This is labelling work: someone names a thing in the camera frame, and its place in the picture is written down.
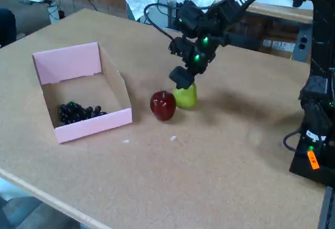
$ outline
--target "green light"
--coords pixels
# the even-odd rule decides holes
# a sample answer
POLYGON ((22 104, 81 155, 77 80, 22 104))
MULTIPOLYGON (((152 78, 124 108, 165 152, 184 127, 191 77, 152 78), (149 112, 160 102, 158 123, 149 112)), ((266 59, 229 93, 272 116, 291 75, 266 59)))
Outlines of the green light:
POLYGON ((208 37, 205 37, 205 38, 203 39, 203 43, 204 43, 204 44, 207 44, 207 43, 208 43, 208 37))

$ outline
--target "yellow-green pear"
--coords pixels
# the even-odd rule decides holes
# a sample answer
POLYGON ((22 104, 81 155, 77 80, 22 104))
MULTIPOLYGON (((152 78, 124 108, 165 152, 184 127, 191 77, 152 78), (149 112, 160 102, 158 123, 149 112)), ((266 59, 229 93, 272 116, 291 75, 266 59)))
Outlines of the yellow-green pear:
POLYGON ((191 108, 197 103, 197 87, 195 83, 188 89, 173 89, 172 94, 180 108, 191 108))

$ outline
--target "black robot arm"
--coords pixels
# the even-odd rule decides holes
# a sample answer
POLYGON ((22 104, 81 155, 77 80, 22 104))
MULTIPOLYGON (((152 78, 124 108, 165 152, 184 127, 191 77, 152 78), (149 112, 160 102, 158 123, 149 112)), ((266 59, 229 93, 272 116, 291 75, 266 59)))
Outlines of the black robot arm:
MULTIPOLYGON (((206 8, 185 0, 176 22, 183 36, 171 38, 169 49, 182 57, 185 67, 170 73, 177 88, 189 88, 197 74, 205 72, 215 58, 216 49, 230 43, 226 31, 241 19, 255 0, 222 0, 206 8)), ((307 0, 293 0, 299 7, 307 0)), ((300 128, 297 149, 286 144, 295 156, 290 171, 335 187, 335 0, 309 0, 314 6, 310 75, 300 91, 299 99, 305 114, 300 128), (313 151, 320 162, 311 167, 307 154, 313 151)))
POLYGON ((170 43, 172 54, 183 58, 185 67, 176 67, 170 79, 177 88, 187 89, 197 74, 202 74, 215 58, 216 49, 230 43, 226 30, 239 21, 255 0, 222 0, 203 13, 192 1, 185 0, 178 10, 175 24, 183 33, 170 43))

